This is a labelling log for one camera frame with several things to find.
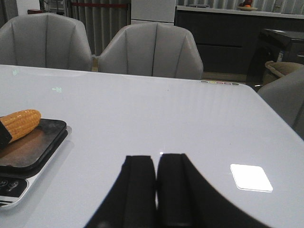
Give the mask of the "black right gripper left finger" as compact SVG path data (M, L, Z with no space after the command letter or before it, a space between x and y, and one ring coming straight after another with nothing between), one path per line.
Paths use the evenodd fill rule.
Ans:
M107 196L87 228L153 228L156 177L150 156L126 156Z

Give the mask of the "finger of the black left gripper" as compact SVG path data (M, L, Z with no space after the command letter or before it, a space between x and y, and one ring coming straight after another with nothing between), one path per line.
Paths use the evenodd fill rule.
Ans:
M0 148L3 149L11 143L12 135L8 129L0 122Z

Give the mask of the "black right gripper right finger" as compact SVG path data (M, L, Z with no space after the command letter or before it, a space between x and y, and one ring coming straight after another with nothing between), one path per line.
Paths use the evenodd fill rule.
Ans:
M185 154L163 154L157 170L162 228L264 228L222 196Z

